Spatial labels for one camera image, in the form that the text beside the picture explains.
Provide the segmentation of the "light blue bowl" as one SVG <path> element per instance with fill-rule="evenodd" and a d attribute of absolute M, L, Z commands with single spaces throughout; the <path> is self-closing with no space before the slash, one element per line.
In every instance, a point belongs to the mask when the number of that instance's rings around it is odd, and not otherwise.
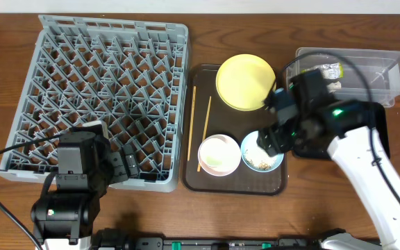
<path fill-rule="evenodd" d="M 270 172 L 281 165 L 284 154 L 269 156 L 257 144 L 258 132 L 249 133 L 241 143 L 241 155 L 244 163 L 256 172 Z"/>

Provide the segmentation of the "yellow plate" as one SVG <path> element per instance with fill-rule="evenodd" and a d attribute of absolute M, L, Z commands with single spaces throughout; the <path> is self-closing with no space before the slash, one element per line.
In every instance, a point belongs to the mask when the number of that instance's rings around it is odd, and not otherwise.
<path fill-rule="evenodd" d="M 262 58 L 239 54 L 227 59 L 218 69 L 215 83 L 222 101 L 240 111 L 262 108 L 275 89 L 276 75 Z"/>

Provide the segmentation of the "white pink cup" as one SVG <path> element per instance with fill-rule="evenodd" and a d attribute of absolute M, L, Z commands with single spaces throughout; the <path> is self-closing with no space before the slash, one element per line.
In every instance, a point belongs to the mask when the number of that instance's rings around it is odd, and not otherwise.
<path fill-rule="evenodd" d="M 201 143 L 197 157 L 201 170 L 207 174 L 228 176 L 240 165 L 240 146 L 228 135 L 211 135 Z"/>

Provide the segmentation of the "orange green snack wrapper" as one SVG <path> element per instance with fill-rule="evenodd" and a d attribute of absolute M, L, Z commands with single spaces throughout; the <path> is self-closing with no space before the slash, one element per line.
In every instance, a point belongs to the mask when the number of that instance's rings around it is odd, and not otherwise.
<path fill-rule="evenodd" d="M 333 63 L 333 64 L 323 64 L 323 65 L 316 65 L 314 67 L 304 69 L 302 72 L 308 72 L 318 69 L 321 73 L 323 78 L 335 80 L 342 78 L 344 76 L 344 70 L 340 63 Z"/>

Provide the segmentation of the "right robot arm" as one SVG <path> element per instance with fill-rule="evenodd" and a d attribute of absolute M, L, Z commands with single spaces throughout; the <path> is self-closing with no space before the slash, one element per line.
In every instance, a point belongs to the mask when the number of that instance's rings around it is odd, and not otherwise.
<path fill-rule="evenodd" d="M 318 69 L 272 90 L 265 105 L 277 121 L 258 132 L 269 156 L 299 147 L 324 151 L 349 179 L 384 249 L 400 249 L 400 177 L 376 130 L 372 102 L 339 100 Z"/>

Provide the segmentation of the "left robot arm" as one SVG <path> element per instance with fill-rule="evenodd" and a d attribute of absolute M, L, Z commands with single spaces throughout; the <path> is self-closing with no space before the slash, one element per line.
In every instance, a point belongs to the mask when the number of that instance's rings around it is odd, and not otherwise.
<path fill-rule="evenodd" d="M 113 151 L 106 123 L 97 121 L 61 135 L 57 152 L 58 169 L 46 177 L 31 209 L 39 249 L 134 249 L 121 229 L 93 231 L 108 187 L 138 175 L 133 147 Z"/>

